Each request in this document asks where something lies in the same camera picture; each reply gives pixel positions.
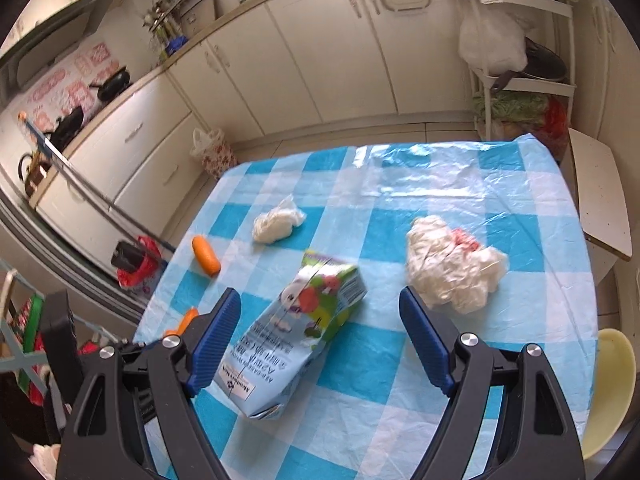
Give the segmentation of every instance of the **blue cloth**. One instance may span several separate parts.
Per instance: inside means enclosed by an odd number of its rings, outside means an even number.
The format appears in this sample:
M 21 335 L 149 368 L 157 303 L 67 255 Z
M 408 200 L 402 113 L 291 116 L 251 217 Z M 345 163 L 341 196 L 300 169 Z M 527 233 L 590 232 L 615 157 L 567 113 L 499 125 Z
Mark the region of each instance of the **blue cloth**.
M 252 243 L 254 219 L 287 195 L 306 212 L 272 246 Z M 398 315 L 406 285 L 405 235 L 437 214 L 509 256 L 486 307 L 448 312 L 489 344 L 545 349 L 582 434 L 596 354 L 596 303 L 586 245 L 558 166 L 532 136 L 514 142 L 337 148 L 242 164 L 217 184 L 177 249 L 138 328 L 159 338 L 191 306 L 209 312 L 226 287 L 242 296 L 235 341 L 294 277 L 303 251 L 357 261 L 362 306 L 304 375 L 279 420 L 248 420 L 215 384 L 194 400 L 234 480 L 398 480 L 411 476 L 447 399 L 431 386 Z M 222 262 L 210 280 L 191 251 L 204 234 Z M 466 476 L 479 474 L 500 406 L 492 388 Z M 156 423 L 159 472 L 175 476 Z

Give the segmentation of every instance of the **barcode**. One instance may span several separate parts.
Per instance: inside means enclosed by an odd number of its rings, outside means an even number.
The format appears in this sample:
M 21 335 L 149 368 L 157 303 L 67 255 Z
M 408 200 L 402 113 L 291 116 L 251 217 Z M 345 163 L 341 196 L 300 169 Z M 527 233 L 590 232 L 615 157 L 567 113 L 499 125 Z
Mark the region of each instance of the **barcode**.
M 360 275 L 354 272 L 338 291 L 338 310 L 336 314 L 340 314 L 345 308 L 360 301 L 364 297 L 365 291 Z

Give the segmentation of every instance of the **blue gripper pad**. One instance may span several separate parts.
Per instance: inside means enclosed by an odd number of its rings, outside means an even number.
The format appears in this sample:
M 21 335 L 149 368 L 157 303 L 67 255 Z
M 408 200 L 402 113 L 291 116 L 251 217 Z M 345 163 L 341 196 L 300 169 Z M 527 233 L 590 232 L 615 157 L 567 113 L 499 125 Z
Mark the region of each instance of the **blue gripper pad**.
M 449 352 L 409 288 L 400 292 L 398 307 L 400 319 L 431 384 L 450 397 L 456 383 L 451 376 Z
M 240 294 L 228 288 L 214 307 L 209 326 L 191 353 L 191 375 L 184 385 L 187 393 L 195 397 L 211 384 L 226 346 L 240 319 Z

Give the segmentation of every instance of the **wooden countertop edge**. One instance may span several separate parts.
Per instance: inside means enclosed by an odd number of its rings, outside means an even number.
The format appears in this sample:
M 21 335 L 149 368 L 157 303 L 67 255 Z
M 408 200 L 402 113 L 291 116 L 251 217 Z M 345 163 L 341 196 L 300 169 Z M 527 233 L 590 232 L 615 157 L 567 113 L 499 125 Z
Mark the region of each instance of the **wooden countertop edge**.
M 80 131 L 80 134 L 71 141 L 71 143 L 65 148 L 65 151 L 62 153 L 66 158 L 70 158 L 78 148 L 82 145 L 82 143 L 91 135 L 94 130 L 102 124 L 102 122 L 109 117 L 114 111 L 116 111 L 120 105 L 122 105 L 127 99 L 129 99 L 133 94 L 139 91 L 142 87 L 147 85 L 151 80 L 155 79 L 162 73 L 169 70 L 169 67 L 173 66 L 182 56 L 184 56 L 188 51 L 202 43 L 206 40 L 211 34 L 213 34 L 220 27 L 223 27 L 227 23 L 232 20 L 242 16 L 244 13 L 248 12 L 251 9 L 254 9 L 257 6 L 260 6 L 263 3 L 268 2 L 269 0 L 248 0 L 244 4 L 236 7 L 233 10 L 230 10 L 228 13 L 224 14 L 220 18 L 218 18 L 215 22 L 211 23 L 209 27 L 203 28 L 199 33 L 197 33 L 193 38 L 191 38 L 178 52 L 176 52 L 173 56 L 167 59 L 164 63 L 157 66 L 151 72 L 145 74 L 140 79 L 138 79 L 135 83 L 133 83 L 129 88 L 127 88 L 122 94 L 116 97 L 111 103 L 106 105 L 100 112 L 89 121 L 84 128 Z M 44 193 L 49 188 L 53 179 L 58 174 L 58 170 L 55 168 L 51 168 L 47 176 L 38 184 L 38 189 L 29 199 L 29 206 L 35 209 L 42 199 Z

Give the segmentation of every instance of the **plastic tablecloth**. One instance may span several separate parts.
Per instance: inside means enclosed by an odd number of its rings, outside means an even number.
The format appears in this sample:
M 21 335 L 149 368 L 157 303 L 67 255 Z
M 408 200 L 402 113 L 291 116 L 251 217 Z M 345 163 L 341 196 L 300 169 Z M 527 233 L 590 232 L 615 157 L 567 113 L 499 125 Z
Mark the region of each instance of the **plastic tablecloth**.
M 254 244 L 254 219 L 292 194 L 306 212 L 294 233 Z M 210 312 L 226 287 L 242 297 L 232 341 L 294 277 L 306 248 L 357 262 L 368 293 L 309 367 L 279 420 L 249 420 L 212 383 L 194 399 L 210 442 L 234 480 L 410 478 L 447 398 L 431 386 L 398 315 L 405 236 L 437 214 L 509 256 L 483 309 L 447 312 L 461 332 L 500 348 L 540 343 L 578 434 L 588 415 L 596 355 L 593 279 L 574 204 L 549 152 L 514 142 L 384 144 L 242 164 L 227 172 L 191 224 L 136 333 L 149 342 L 191 306 Z M 191 251 L 204 234 L 222 262 L 213 280 Z M 501 388 L 492 388 L 470 478 L 484 469 Z M 161 474 L 175 478 L 157 422 L 147 427 Z

